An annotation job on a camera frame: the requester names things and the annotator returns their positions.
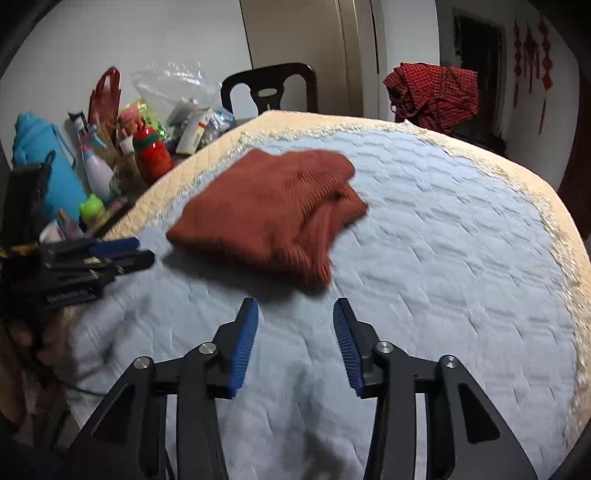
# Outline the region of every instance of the cream bedspread border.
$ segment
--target cream bedspread border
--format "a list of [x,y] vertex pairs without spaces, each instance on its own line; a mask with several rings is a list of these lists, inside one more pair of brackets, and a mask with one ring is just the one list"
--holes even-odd
[[189,186],[204,170],[220,162],[245,139],[295,138],[308,134],[318,137],[334,131],[367,128],[413,134],[440,146],[450,155],[472,160],[484,173],[502,178],[513,189],[527,193],[533,199],[546,230],[554,239],[552,255],[564,272],[566,281],[562,295],[575,324],[577,378],[565,432],[567,445],[572,446],[591,414],[591,265],[577,228],[556,192],[536,174],[506,158],[408,122],[394,124],[345,116],[269,111],[222,135],[161,178],[138,199],[135,207],[115,225],[107,238],[136,235],[176,198],[180,190]]

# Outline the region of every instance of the metal pivot screw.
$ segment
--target metal pivot screw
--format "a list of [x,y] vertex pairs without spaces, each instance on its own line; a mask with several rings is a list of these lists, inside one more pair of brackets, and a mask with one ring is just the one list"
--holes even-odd
[[456,368],[457,367],[457,358],[453,355],[445,355],[443,357],[443,365],[448,368]]
[[375,344],[375,349],[380,353],[391,353],[394,351],[394,345],[382,341]]
[[205,342],[199,345],[199,353],[202,353],[203,355],[211,355],[212,353],[215,353],[216,350],[217,346],[215,343]]
[[134,367],[138,370],[148,368],[150,366],[150,358],[147,356],[139,356],[134,360]]

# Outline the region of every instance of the doorway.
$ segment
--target doorway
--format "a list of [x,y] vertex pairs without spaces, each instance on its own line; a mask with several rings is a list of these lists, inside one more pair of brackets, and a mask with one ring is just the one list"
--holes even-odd
[[504,78],[503,34],[499,27],[454,13],[455,66],[478,73],[478,114],[454,129],[454,136],[504,155],[499,136],[499,102]]
[[579,116],[558,196],[583,240],[591,234],[591,83],[579,72]]

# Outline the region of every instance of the red hanging decoration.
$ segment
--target red hanging decoration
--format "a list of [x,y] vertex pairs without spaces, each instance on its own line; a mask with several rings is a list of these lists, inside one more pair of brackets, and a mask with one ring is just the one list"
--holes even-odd
[[540,78],[540,51],[538,48],[538,43],[534,40],[534,37],[531,34],[531,28],[527,26],[527,36],[525,38],[525,43],[523,44],[525,50],[525,59],[524,59],[524,72],[523,76],[527,76],[527,67],[530,67],[530,93],[531,87],[534,79],[534,63],[535,63],[535,77],[537,79]]
[[521,75],[521,40],[519,39],[519,27],[517,26],[517,21],[515,21],[513,32],[515,32],[515,68],[513,69],[513,71],[515,72],[515,91],[513,92],[514,110],[517,108],[517,96],[519,94],[519,77]]
[[542,117],[540,118],[540,129],[538,130],[538,135],[540,135],[542,133],[542,127],[544,126],[544,118],[546,116],[546,100],[548,98],[548,90],[550,90],[553,84],[552,78],[550,77],[550,70],[552,70],[554,64],[552,63],[552,60],[550,60],[550,49],[552,45],[548,40],[548,25],[545,24],[544,17],[542,17],[541,15],[540,24],[538,25],[538,28],[540,29],[540,33],[544,37],[542,41],[542,48],[544,49],[545,57],[542,60],[542,66],[546,71],[546,73],[544,73],[544,76],[542,77],[542,83],[544,84],[546,97],[544,98],[544,106],[542,107]]

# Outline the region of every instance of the spray bottle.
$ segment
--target spray bottle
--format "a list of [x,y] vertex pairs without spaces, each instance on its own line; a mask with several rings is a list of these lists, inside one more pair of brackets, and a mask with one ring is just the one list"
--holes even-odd
[[109,183],[113,178],[113,170],[111,170],[102,158],[95,154],[92,150],[92,142],[103,148],[106,148],[106,145],[96,135],[96,125],[91,125],[87,133],[79,132],[79,134],[82,158],[84,159],[84,167],[90,189],[103,202],[108,202],[112,198]]

